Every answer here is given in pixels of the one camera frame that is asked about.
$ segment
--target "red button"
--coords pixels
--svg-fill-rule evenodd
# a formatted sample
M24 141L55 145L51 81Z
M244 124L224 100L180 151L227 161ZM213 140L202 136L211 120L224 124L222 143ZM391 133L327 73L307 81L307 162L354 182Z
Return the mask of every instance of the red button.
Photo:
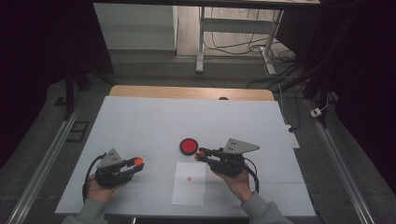
M198 150L198 143L192 138L186 138L180 143L180 151L186 155L191 156Z

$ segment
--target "white wall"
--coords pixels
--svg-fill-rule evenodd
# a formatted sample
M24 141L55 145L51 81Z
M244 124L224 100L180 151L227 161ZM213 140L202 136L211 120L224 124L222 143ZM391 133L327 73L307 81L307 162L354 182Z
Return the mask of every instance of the white wall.
M94 4L108 49L175 50L177 7Z

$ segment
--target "aluminum rail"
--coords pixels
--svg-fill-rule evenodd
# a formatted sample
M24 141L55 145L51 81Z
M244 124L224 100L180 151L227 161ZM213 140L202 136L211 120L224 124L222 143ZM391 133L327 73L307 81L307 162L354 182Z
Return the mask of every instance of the aluminum rail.
M59 151L64 144L64 140L66 139L70 129L73 126L74 121L76 120L76 117L80 111L81 105L84 102L86 95L87 92L85 91L81 91L78 94L76 109L70 115L69 120L65 120L63 122L61 128L56 133L55 138L49 145L46 154L43 156L43 159L39 163L22 196L18 200L17 205L15 206L10 217L8 218L7 224L21 224L26 219L30 209L32 208L33 203L35 202L35 198L38 192L41 190L41 187L43 186L50 172L50 169L52 168L53 163L58 157Z
M313 106L309 103L308 100L305 100L305 103L309 110L314 109ZM334 141L332 140L332 136L329 133L328 129L324 129L318 119L315 119L315 125L318 129L320 137L322 138L326 148L329 151L330 157L332 159L332 163L339 174L341 181L344 184L344 188L348 193L349 197L352 200L352 204L356 209L356 213L358 214L361 223L363 224L375 224L374 218L370 209L364 201L363 196L361 195L361 191L359 190L358 186L355 184L347 166L337 148Z

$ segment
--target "gray sleeve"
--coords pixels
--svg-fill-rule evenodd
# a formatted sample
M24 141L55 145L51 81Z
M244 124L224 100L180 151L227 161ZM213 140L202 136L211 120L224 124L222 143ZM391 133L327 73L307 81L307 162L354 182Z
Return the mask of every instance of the gray sleeve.
M105 218L106 205L87 199L76 217L67 217L63 224L107 224Z
M291 224L280 212L276 203L267 203L257 192L245 203L241 204L249 216L250 224Z

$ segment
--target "hand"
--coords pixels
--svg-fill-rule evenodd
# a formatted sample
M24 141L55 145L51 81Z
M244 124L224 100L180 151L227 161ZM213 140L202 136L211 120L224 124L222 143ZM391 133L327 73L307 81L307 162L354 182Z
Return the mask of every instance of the hand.
M213 172L221 177L227 184L230 191L242 202L245 203L252 196L248 183L248 172L243 170L241 174L230 177L218 172Z
M113 193L125 184L116 186L112 189L103 188L98 184L98 182L96 182L95 175L90 175L87 185L87 198L96 200L100 203L108 203L110 202Z

